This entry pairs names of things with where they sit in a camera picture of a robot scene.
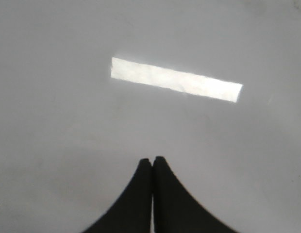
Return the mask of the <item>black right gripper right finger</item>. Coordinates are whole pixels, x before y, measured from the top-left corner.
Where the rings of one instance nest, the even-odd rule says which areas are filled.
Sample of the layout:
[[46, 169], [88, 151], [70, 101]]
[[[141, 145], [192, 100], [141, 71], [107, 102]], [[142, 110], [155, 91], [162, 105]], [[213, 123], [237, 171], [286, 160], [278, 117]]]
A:
[[234, 233], [204, 209], [174, 175], [166, 159], [152, 166], [154, 229], [156, 233]]

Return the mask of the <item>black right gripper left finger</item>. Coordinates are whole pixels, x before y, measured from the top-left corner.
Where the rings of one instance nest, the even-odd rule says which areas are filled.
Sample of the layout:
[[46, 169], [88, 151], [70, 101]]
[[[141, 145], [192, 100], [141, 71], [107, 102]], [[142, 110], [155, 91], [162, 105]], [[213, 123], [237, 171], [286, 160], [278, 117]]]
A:
[[114, 204], [86, 233], [149, 233], [151, 231], [152, 165], [141, 159], [130, 182]]

